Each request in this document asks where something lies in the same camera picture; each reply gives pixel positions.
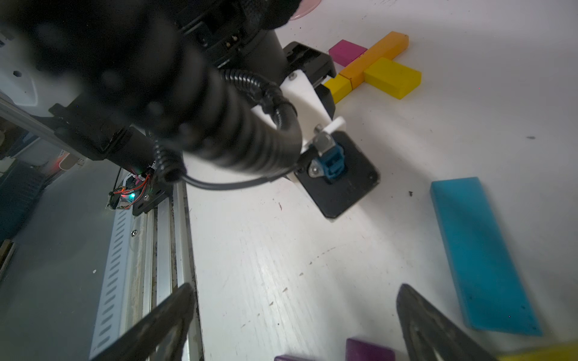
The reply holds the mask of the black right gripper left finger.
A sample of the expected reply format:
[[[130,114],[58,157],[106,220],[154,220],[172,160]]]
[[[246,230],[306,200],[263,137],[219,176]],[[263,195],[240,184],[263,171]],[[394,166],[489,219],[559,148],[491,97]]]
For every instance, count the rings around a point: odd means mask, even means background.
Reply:
[[[186,360],[194,320],[194,288],[185,283],[135,326],[98,353],[95,360]]]

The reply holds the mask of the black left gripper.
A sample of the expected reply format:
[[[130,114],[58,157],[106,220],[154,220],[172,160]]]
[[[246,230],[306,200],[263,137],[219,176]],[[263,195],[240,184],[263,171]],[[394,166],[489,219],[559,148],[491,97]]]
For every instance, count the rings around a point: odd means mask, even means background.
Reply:
[[[337,75],[331,56],[299,42],[291,42],[283,51],[288,64],[286,75],[301,70],[313,86],[325,111],[333,119],[336,111],[334,97],[324,85],[327,77],[333,79]]]

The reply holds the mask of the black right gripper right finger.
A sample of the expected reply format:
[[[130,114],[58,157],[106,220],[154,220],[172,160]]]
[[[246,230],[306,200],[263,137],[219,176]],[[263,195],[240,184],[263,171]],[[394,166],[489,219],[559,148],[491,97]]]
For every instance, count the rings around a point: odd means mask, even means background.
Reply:
[[[496,359],[409,284],[400,286],[396,304],[409,359]]]

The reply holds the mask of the magenta block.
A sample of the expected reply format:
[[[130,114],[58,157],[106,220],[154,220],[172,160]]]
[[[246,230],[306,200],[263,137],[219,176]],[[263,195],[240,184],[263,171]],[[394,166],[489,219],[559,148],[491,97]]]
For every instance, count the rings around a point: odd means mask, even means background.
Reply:
[[[346,67],[361,55],[363,55],[366,51],[367,48],[343,39],[332,46],[328,53],[335,63],[342,67]]]

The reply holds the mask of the purple block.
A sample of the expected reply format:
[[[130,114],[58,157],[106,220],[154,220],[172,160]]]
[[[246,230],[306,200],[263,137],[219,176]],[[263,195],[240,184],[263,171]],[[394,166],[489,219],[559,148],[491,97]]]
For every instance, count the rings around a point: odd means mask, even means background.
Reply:
[[[311,361],[311,360],[298,356],[279,355],[274,358],[274,361]]]
[[[356,338],[346,340],[346,361],[396,361],[393,350]]]

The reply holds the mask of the teal long block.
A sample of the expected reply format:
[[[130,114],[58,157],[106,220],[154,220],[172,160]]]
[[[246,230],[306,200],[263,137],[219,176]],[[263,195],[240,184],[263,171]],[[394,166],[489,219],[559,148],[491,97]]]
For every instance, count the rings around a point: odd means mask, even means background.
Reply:
[[[541,336],[480,179],[434,181],[430,196],[465,325]]]

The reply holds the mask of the orange-yellow long block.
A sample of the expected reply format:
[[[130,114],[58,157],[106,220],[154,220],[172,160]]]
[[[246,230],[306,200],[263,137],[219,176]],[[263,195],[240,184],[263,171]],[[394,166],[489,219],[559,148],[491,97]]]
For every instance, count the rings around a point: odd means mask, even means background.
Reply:
[[[364,83],[364,72],[373,63],[381,58],[393,60],[408,47],[408,35],[399,32],[390,32],[356,60],[347,65],[340,71],[339,75],[348,79],[354,90]]]

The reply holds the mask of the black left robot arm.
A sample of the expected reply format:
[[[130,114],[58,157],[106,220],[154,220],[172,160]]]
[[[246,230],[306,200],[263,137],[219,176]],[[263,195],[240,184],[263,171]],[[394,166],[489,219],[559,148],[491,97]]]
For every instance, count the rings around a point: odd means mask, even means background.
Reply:
[[[3,1],[1,23],[33,62],[73,75],[91,96],[170,148],[222,168],[278,174],[302,130],[281,83],[305,73],[325,112],[332,59],[275,30],[298,1]]]

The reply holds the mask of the pink pen cup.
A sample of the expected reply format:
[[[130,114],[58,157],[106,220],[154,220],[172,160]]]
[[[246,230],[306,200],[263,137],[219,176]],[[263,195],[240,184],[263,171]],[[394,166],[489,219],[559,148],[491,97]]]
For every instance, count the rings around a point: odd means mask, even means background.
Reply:
[[[302,0],[297,11],[291,16],[290,20],[298,20],[314,11],[322,0]]]

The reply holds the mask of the yellow long block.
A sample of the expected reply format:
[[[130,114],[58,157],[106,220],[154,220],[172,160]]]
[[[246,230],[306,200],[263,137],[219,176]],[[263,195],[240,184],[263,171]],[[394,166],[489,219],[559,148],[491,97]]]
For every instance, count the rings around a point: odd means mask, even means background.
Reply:
[[[578,361],[577,342],[557,344],[499,356],[501,361]]]

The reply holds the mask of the aluminium front rail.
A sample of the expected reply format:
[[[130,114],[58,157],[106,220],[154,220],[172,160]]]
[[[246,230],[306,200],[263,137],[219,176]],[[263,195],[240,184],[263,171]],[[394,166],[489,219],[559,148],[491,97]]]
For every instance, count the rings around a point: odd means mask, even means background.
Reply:
[[[176,287],[196,284],[183,183],[147,214],[116,211],[105,264],[96,325],[94,359],[161,304]]]

